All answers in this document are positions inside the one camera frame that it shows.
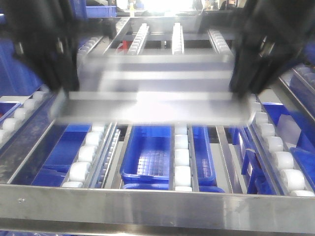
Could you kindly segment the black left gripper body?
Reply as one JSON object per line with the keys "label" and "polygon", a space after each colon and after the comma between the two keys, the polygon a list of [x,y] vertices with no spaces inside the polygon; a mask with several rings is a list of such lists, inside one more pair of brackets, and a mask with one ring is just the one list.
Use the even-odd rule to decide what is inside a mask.
{"label": "black left gripper body", "polygon": [[10,38],[14,57],[29,67],[51,91],[79,89],[78,20],[68,0],[2,0],[6,18],[2,37]]}

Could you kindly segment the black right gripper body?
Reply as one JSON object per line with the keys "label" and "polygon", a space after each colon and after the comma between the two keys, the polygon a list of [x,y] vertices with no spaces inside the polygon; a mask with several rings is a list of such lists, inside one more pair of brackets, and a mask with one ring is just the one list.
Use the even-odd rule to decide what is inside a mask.
{"label": "black right gripper body", "polygon": [[259,94],[291,68],[315,62],[313,0],[249,0],[239,26],[229,88],[240,97]]}

